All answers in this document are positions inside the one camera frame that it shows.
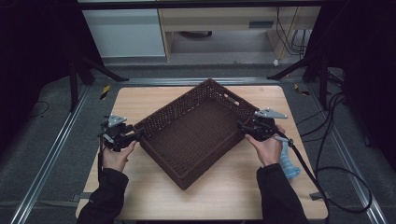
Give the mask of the blue striped cloth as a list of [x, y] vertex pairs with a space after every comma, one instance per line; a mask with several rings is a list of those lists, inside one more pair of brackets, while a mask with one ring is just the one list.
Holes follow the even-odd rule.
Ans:
[[286, 142], [283, 143], [281, 154], [280, 154], [280, 166], [287, 179], [292, 179], [297, 177], [301, 169], [294, 166], [289, 158], [289, 146]]

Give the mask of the person's right hand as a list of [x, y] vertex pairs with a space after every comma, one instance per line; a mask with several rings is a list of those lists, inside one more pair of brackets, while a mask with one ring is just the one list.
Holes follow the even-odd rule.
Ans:
[[283, 143], [276, 139], [277, 134], [260, 142], [251, 135], [246, 134], [245, 138], [256, 149], [258, 158], [263, 166], [279, 163]]

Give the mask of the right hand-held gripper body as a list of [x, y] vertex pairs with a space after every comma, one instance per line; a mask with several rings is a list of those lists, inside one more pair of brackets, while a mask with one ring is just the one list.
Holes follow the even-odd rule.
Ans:
[[288, 116], [277, 112], [271, 108], [256, 111], [251, 121], [253, 123], [252, 132], [255, 133], [255, 140], [264, 141], [278, 132], [275, 119], [286, 119]]

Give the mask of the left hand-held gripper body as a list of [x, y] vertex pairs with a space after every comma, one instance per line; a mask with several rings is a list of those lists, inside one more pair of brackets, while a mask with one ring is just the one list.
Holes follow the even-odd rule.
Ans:
[[99, 134], [102, 145], [110, 150], [120, 152], [125, 147], [120, 147], [120, 140], [131, 135], [133, 130], [132, 125], [127, 125], [125, 121], [127, 118], [120, 117], [114, 114], [106, 117], [106, 120], [101, 124], [102, 132]]

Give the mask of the brown woven basket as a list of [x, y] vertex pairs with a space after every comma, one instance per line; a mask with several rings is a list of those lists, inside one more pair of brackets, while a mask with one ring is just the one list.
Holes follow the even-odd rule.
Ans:
[[236, 146], [258, 108], [209, 78], [136, 123], [142, 148], [185, 190]]

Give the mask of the dark object under desk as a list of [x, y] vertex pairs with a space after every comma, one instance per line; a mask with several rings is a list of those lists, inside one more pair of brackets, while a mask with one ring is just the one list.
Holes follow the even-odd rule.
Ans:
[[200, 38], [207, 38], [212, 36], [213, 32], [212, 31], [200, 31], [200, 32], [179, 32], [179, 34], [183, 37], [186, 38], [191, 38], [191, 39], [200, 39]]

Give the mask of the grey table bracket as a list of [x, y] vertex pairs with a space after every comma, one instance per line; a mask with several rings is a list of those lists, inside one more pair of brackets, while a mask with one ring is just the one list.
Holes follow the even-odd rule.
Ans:
[[79, 194], [74, 194], [72, 197], [72, 202], [79, 202], [81, 199], [89, 199], [92, 192], [81, 192]]
[[324, 199], [330, 199], [331, 194], [329, 192], [314, 192], [309, 194], [310, 198], [312, 201], [317, 201], [317, 200], [324, 200]]

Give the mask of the black metal stand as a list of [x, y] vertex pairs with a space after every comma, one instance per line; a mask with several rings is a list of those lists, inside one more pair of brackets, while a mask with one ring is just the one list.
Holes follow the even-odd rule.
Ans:
[[276, 75], [268, 77], [270, 80], [280, 80], [298, 68], [305, 68], [304, 82], [312, 82], [319, 77], [318, 99], [324, 109], [327, 109], [327, 81], [328, 81], [328, 58], [322, 50], [316, 49], [307, 53], [300, 61], [292, 64]]
[[104, 74], [107, 77], [117, 81], [126, 82], [128, 78], [121, 77], [106, 69], [103, 65], [94, 62], [86, 57], [73, 58], [69, 63], [69, 77], [70, 77], [70, 93], [71, 93], [71, 106], [70, 111], [73, 112], [78, 106], [78, 77], [85, 85], [91, 85], [94, 82], [93, 74], [90, 69], [94, 69]]

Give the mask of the person's left hand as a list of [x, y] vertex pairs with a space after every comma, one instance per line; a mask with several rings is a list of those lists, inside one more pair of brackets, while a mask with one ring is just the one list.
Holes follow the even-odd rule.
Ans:
[[135, 145], [136, 141], [133, 141], [128, 147], [122, 149], [120, 152], [105, 148], [103, 150], [103, 167], [122, 173], [129, 155], [134, 151]]

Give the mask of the white cabinet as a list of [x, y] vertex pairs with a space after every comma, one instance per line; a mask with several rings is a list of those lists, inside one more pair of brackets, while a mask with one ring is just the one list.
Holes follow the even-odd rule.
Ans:
[[84, 10], [102, 58], [163, 57], [156, 9]]

